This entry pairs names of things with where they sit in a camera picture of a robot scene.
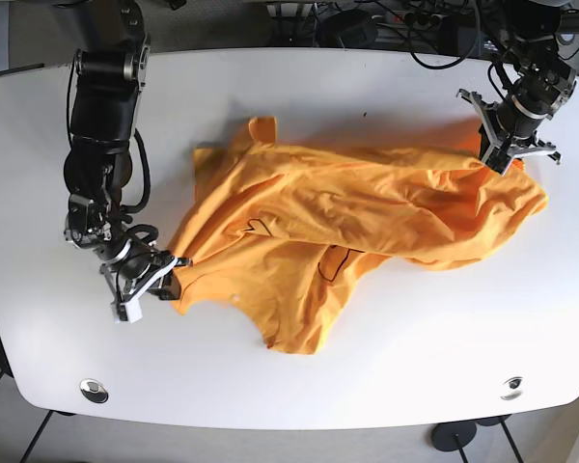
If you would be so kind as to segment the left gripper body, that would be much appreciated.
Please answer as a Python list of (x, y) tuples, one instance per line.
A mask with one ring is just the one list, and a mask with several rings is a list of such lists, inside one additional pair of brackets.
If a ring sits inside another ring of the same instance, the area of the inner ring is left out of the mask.
[(492, 64), (507, 92), (500, 102), (487, 103), (480, 94), (464, 89), (457, 92), (482, 123), (478, 158), (481, 161), (486, 150), (497, 147), (513, 160), (546, 156), (559, 163), (562, 155), (554, 144), (538, 137), (538, 128), (568, 102), (576, 71), (559, 56), (556, 45), (517, 45), (507, 52), (519, 78), (511, 82), (501, 63)]

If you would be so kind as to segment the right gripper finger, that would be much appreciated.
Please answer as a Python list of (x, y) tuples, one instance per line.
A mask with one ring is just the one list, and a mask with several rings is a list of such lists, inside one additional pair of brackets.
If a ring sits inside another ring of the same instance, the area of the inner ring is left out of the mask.
[(181, 288), (173, 272), (169, 272), (149, 287), (149, 294), (161, 301), (176, 301), (180, 299)]

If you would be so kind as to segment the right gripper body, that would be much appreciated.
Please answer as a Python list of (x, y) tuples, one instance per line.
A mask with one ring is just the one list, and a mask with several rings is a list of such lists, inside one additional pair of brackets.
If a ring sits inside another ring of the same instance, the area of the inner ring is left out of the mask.
[(192, 265), (190, 258), (155, 247), (156, 227), (140, 224), (129, 228), (122, 220), (110, 217), (105, 206), (76, 194), (69, 196), (64, 235), (67, 242), (91, 250), (99, 258), (99, 273), (113, 301), (140, 302), (154, 282), (176, 268)]

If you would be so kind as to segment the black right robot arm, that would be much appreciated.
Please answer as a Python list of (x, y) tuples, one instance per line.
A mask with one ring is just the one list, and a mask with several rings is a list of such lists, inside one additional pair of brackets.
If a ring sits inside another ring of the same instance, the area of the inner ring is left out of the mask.
[(67, 90), (65, 239), (100, 259), (116, 319), (135, 322), (142, 295), (177, 299), (171, 272), (191, 263), (157, 249), (157, 227), (132, 222), (152, 190), (136, 128), (151, 39), (134, 1), (55, 1), (52, 10), (77, 46)]

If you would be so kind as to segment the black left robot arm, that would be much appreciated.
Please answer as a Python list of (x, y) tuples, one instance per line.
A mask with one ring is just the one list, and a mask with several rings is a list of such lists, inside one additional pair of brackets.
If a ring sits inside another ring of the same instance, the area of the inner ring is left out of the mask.
[(535, 1), (474, 1), (472, 8), (474, 38), (455, 61), (437, 66), (415, 53), (410, 56), (423, 68), (444, 70), (468, 59), (483, 38), (490, 40), (498, 57), (488, 70), (498, 74), (506, 94), (488, 103), (477, 92), (457, 92), (481, 120), (480, 161), (500, 175), (513, 160), (528, 156), (559, 162), (556, 146), (540, 140), (538, 128), (568, 102), (576, 87), (576, 71), (560, 57), (555, 39), (562, 10)]

